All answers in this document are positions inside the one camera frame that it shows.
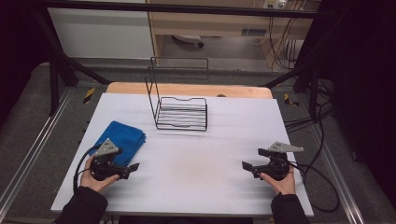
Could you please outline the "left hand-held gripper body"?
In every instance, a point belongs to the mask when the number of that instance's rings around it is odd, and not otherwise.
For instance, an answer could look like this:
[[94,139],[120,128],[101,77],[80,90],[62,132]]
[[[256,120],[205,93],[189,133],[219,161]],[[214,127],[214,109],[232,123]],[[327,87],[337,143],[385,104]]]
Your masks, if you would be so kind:
[[114,163],[114,159],[121,154],[121,150],[107,138],[104,143],[93,153],[90,169],[92,176],[98,181],[103,181],[113,175],[118,175],[120,179],[127,179],[130,169]]

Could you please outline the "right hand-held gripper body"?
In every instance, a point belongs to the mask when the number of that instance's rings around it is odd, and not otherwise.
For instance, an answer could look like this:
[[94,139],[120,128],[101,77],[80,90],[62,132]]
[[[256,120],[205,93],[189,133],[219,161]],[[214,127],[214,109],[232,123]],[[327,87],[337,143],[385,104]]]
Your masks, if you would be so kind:
[[270,161],[265,165],[253,166],[251,173],[255,178],[259,178],[260,173],[265,173],[277,181],[282,180],[290,169],[290,161],[287,153],[304,151],[302,147],[296,147],[281,142],[273,143],[267,150],[270,152],[270,156],[266,158]]

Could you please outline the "person's left hand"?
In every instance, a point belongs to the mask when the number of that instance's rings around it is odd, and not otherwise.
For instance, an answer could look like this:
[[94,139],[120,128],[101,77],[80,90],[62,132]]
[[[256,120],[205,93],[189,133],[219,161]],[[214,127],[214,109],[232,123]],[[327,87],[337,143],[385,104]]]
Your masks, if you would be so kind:
[[112,175],[111,177],[106,178],[105,180],[98,181],[92,176],[92,172],[90,170],[91,163],[92,163],[93,156],[90,156],[84,167],[84,172],[81,175],[80,185],[82,187],[86,187],[92,189],[96,192],[102,192],[106,187],[112,185],[116,182],[120,176],[119,175]]

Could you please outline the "person's right hand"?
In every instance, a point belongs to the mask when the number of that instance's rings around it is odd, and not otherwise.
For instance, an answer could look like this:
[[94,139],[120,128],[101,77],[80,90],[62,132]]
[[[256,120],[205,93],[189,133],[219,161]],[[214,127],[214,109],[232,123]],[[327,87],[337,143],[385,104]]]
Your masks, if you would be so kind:
[[280,181],[274,180],[271,176],[265,173],[260,173],[260,177],[273,187],[276,194],[289,195],[296,193],[294,169],[291,166],[287,175]]

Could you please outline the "blue towel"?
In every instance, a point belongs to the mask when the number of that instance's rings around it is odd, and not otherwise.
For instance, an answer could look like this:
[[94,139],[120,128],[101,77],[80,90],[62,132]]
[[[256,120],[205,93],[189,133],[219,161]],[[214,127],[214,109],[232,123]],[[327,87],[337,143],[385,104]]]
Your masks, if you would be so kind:
[[107,138],[121,149],[121,154],[117,155],[113,161],[119,166],[127,166],[138,149],[146,142],[146,135],[140,129],[115,120],[110,122],[95,145],[102,145]]

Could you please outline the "white table cover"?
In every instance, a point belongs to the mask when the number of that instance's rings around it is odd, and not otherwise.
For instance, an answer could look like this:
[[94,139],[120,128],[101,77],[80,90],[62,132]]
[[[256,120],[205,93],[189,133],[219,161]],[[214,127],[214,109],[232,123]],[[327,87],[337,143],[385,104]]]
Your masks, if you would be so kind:
[[204,132],[159,130],[144,94],[105,93],[75,158],[99,139],[113,120],[142,130],[134,155],[137,171],[107,187],[107,212],[142,216],[264,217],[273,189],[243,169],[265,164],[261,148],[289,141],[274,99],[209,97]]

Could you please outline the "yellow black tape strip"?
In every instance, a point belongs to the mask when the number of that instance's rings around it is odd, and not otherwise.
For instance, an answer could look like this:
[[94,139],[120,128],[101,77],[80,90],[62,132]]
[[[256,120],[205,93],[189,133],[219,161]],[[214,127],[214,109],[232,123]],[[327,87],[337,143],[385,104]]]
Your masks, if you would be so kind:
[[89,88],[88,89],[88,91],[87,91],[87,93],[86,93],[86,95],[85,95],[85,97],[83,99],[83,104],[87,104],[91,100],[94,92],[95,92],[95,88]]
[[293,102],[287,93],[284,93],[284,103],[286,105],[300,106],[298,102]]

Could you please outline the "black curtain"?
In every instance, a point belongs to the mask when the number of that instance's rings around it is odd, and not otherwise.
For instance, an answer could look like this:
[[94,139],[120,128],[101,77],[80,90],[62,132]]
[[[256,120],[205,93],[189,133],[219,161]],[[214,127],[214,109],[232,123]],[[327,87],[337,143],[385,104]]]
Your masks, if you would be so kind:
[[50,60],[49,45],[29,8],[31,0],[0,0],[0,126],[32,71]]
[[350,144],[396,208],[396,0],[321,0],[332,13],[314,21],[308,52],[326,35],[319,75],[334,100]]

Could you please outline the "white cabinet panel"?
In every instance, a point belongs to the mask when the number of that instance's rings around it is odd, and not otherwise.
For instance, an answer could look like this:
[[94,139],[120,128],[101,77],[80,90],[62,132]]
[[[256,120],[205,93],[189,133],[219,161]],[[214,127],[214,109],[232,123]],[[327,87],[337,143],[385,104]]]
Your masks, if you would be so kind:
[[146,13],[50,8],[49,14],[70,57],[148,59],[154,55]]

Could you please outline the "office chair base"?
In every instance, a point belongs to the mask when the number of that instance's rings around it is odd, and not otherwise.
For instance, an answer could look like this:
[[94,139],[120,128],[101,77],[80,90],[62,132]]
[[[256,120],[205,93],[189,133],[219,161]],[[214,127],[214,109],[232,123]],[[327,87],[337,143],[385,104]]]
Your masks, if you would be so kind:
[[198,35],[173,35],[173,38],[185,43],[196,44],[199,48],[205,45]]

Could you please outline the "wooden desk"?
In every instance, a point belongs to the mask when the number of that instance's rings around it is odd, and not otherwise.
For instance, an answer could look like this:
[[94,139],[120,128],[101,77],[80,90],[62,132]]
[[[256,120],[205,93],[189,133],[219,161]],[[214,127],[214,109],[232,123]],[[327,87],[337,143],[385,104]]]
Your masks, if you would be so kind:
[[[263,8],[263,0],[146,0],[149,4],[195,5],[211,7]],[[320,0],[288,0],[283,9],[316,11]],[[253,16],[204,15],[150,12],[148,14],[154,55],[163,54],[168,35],[245,36],[262,48],[267,65],[278,68],[290,40],[305,40],[310,19]]]

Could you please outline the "white power strip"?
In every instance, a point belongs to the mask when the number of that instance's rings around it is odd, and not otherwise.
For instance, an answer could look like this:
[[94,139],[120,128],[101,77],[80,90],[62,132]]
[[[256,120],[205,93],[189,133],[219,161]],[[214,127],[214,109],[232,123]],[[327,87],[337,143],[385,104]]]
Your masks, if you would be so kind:
[[288,0],[263,0],[263,8],[267,9],[283,9]]

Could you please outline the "aluminium floor rail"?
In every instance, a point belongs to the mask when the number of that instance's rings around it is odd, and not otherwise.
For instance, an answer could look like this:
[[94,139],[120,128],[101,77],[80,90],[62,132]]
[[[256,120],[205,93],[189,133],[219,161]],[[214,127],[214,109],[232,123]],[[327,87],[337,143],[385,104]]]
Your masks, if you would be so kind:
[[66,88],[64,90],[59,100],[58,108],[55,110],[53,115],[47,118],[43,128],[40,130],[35,141],[29,148],[29,151],[25,155],[17,172],[10,180],[5,191],[0,195],[0,222],[5,218],[10,206],[13,204],[15,198],[21,190],[21,186],[29,175],[42,148],[47,143],[53,128],[57,124],[59,117],[64,112],[64,109],[67,106],[67,103],[69,102],[70,96],[73,92],[74,88]]
[[339,169],[337,162],[331,154],[330,148],[327,146],[324,139],[324,132],[320,129],[318,123],[311,127],[312,133],[315,136],[319,147],[321,148],[320,156],[325,164],[325,167],[330,175],[335,188],[339,193],[341,205],[344,208],[346,216],[350,224],[364,224],[364,218],[361,210],[357,206],[352,193],[347,185],[344,176]]

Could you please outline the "black metal frame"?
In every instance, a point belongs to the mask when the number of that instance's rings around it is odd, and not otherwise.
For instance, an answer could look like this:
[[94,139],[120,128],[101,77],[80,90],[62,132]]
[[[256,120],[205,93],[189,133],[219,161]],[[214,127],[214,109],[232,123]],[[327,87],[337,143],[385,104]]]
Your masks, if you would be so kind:
[[111,81],[100,77],[82,64],[71,59],[63,50],[58,40],[56,31],[50,26],[52,22],[47,21],[43,13],[47,8],[71,8],[88,10],[109,10],[109,11],[137,11],[137,12],[161,12],[161,13],[184,13],[184,14],[204,14],[204,15],[231,15],[231,16],[253,16],[272,18],[298,18],[298,19],[329,19],[331,12],[318,11],[297,11],[297,10],[275,10],[275,9],[255,9],[246,7],[210,7],[210,6],[190,6],[190,5],[169,5],[169,4],[143,4],[143,3],[121,3],[121,2],[98,2],[98,1],[71,1],[71,0],[31,0],[28,2],[35,22],[44,34],[49,55],[51,56],[50,84],[51,84],[51,111],[53,114],[58,107],[58,86],[55,83],[57,74],[60,74],[67,86],[76,86],[77,77],[72,67],[93,78],[101,84],[110,84]]

